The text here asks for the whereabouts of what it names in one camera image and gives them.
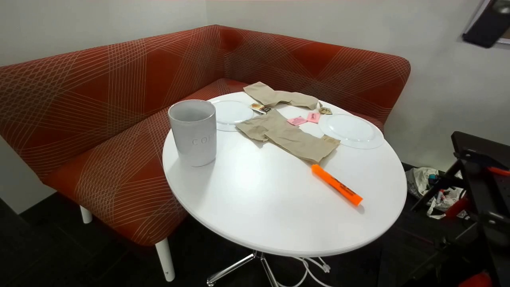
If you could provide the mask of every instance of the chrome table base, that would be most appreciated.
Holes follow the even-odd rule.
[[[235,269],[245,265],[246,263],[252,261],[255,258],[259,258],[260,262],[262,263],[262,266],[264,267],[264,270],[266,271],[267,278],[269,279],[269,283],[271,283],[271,287],[278,287],[278,282],[276,282],[276,279],[274,278],[273,272],[271,271],[271,268],[269,268],[269,265],[267,264],[266,257],[264,256],[264,253],[254,250],[253,253],[246,256],[245,258],[239,260],[238,262],[234,263],[232,266],[227,267],[220,272],[212,275],[207,279],[207,286],[211,287],[214,286],[216,281],[218,281],[223,276],[227,275],[228,273],[234,271]]]

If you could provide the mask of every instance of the white plate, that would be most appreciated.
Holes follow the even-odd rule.
[[[383,133],[373,123],[351,114],[321,115],[322,132],[356,149],[374,149],[384,142]]]
[[[212,103],[216,108],[216,128],[220,131],[234,132],[236,124],[253,117],[254,111],[250,109],[249,104],[231,100]]]

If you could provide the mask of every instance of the ceramic cup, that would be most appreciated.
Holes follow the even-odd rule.
[[[202,166],[216,157],[216,109],[208,101],[186,100],[168,109],[179,158]]]

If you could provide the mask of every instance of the floor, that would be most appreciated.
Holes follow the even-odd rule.
[[[445,231],[437,221],[410,212],[408,197],[395,225],[358,250],[325,257],[331,273],[314,274],[332,286],[396,286],[434,252]],[[76,204],[54,194],[20,216],[0,200],[0,286],[206,286],[206,278],[249,254],[201,226],[192,217],[169,237],[176,278],[164,280],[155,248],[140,247],[94,219],[84,225]],[[291,258],[268,255],[281,284],[294,285],[304,273]],[[253,261],[216,286],[269,286],[260,262]],[[311,278],[302,286],[319,286]]]

